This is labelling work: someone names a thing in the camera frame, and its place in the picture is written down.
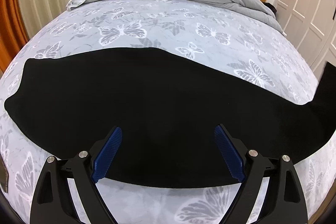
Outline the black pants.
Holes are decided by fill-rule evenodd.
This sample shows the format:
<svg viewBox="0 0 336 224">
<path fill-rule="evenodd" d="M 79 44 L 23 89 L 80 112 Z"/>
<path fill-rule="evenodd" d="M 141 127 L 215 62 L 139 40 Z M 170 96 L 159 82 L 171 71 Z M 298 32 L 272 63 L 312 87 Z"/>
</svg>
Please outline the black pants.
<svg viewBox="0 0 336 224">
<path fill-rule="evenodd" d="M 297 105 L 257 85 L 154 48 L 28 59 L 4 103 L 23 134 L 60 159 L 104 139 L 122 142 L 107 177 L 163 188 L 235 183 L 214 141 L 222 124 L 264 156 L 298 163 L 335 132 L 335 67 Z"/>
</svg>

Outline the white wardrobe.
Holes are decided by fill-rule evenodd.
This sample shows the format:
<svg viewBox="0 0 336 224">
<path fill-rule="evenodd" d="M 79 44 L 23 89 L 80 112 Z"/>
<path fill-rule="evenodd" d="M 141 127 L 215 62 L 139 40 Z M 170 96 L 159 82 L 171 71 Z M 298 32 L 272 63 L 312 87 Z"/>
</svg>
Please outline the white wardrobe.
<svg viewBox="0 0 336 224">
<path fill-rule="evenodd" d="M 335 64 L 335 0 L 267 0 L 286 38 L 319 79 L 327 62 Z"/>
</svg>

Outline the orange curtain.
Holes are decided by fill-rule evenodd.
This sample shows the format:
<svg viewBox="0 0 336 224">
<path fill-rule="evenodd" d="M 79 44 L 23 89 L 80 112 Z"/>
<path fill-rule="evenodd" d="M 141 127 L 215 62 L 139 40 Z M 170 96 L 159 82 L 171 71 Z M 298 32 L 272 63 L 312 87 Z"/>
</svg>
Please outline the orange curtain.
<svg viewBox="0 0 336 224">
<path fill-rule="evenodd" d="M 29 41 L 18 0 L 0 0 L 0 68 L 4 73 Z"/>
</svg>

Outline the butterfly pattern bed sheet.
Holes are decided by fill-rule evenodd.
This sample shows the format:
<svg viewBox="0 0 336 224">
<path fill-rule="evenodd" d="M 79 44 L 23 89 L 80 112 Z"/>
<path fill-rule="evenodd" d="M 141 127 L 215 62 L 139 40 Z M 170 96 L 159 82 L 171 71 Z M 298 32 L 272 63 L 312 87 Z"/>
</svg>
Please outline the butterfly pattern bed sheet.
<svg viewBox="0 0 336 224">
<path fill-rule="evenodd" d="M 65 11 L 20 50 L 1 78 L 1 157 L 9 173 L 8 193 L 3 194 L 24 223 L 29 223 L 33 192 L 50 153 L 21 133 L 3 103 L 17 91 L 27 59 L 111 47 L 165 50 L 247 79 L 297 104 L 311 101 L 318 85 L 284 36 L 233 11 L 182 0 L 104 0 Z M 295 168 L 313 221 L 335 180 L 335 133 Z M 172 190 L 108 179 L 98 183 L 121 223 L 218 223 L 239 186 Z"/>
</svg>

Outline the black bag on nightstand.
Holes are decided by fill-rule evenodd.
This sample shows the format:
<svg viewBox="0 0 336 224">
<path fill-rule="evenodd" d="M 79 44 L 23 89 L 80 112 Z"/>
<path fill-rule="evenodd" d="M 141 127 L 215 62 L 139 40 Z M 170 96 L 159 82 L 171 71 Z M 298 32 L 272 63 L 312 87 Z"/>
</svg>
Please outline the black bag on nightstand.
<svg viewBox="0 0 336 224">
<path fill-rule="evenodd" d="M 268 2 L 264 2 L 263 4 L 266 7 L 268 7 L 274 13 L 274 15 L 276 15 L 277 9 L 274 7 L 274 5 L 272 5 L 271 3 L 268 3 Z"/>
</svg>

